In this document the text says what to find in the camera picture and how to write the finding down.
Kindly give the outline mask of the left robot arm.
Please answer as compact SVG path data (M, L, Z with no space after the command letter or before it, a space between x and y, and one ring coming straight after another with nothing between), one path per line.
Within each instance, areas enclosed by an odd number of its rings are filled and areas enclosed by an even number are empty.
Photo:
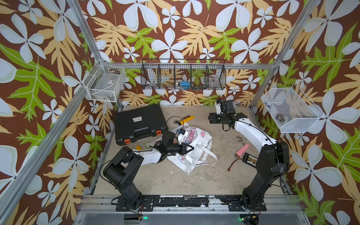
M143 208L142 193L135 186L134 179L140 167L160 163L168 156L185 156L193 150L193 146L182 142L176 134L166 131L161 140L148 150L134 151L127 146L121 148L113 159L103 165L100 177L120 192L125 209L138 211Z

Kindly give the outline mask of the white cartoon print pouch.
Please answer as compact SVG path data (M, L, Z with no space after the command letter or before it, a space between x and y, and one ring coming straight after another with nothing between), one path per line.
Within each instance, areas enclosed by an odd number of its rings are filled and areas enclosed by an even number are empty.
M175 156L168 156L167 159L186 173L191 173L196 167L215 165L218 158L211 151L212 136L208 132L187 123L184 127L177 127L173 132L178 132L181 128L185 130L185 136L181 139L182 143L188 144L194 149L184 156L177 153Z

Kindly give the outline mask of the pink art knife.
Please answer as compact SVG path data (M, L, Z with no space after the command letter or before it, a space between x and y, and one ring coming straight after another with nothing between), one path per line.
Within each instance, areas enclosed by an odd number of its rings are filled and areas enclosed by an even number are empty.
M241 158L245 151L249 148L249 144L245 144L243 147L241 147L235 154L236 157Z

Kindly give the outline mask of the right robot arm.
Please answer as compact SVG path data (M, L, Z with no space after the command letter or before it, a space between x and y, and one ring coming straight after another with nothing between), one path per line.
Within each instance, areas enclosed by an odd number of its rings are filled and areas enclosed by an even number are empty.
M227 124L240 132L259 151L256 161L257 174L251 184L243 190L242 207L254 209L264 198L265 192L277 178L288 172L290 168L289 146L277 141L256 127L243 113L237 113L233 102L218 99L215 103L216 112L209 114L211 124Z

